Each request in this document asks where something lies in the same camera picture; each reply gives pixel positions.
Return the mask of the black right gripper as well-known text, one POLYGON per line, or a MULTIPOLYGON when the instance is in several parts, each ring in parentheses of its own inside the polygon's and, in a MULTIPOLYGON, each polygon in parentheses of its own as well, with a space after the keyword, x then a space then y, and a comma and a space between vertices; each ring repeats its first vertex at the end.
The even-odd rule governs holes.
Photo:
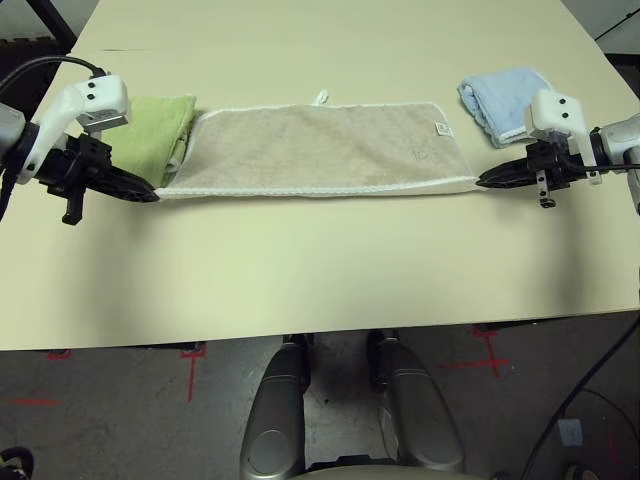
POLYGON ((537 187, 538 203, 553 208, 552 191, 566 189, 583 178, 580 165, 571 162, 564 144, 535 142, 527 146, 525 158, 502 163, 483 172, 476 185, 486 189, 515 189, 533 184, 537 187))

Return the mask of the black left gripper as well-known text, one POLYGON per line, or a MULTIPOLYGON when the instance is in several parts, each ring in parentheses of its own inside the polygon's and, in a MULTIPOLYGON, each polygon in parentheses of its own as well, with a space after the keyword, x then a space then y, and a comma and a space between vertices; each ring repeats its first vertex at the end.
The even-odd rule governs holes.
POLYGON ((111 152, 111 146, 81 134, 68 137, 63 148, 52 148, 46 155, 37 180, 47 187, 48 194, 66 200, 64 224, 80 222, 87 190, 134 203, 159 201, 154 187, 144 178, 112 167, 111 152), (109 173, 110 182, 105 183, 109 173))

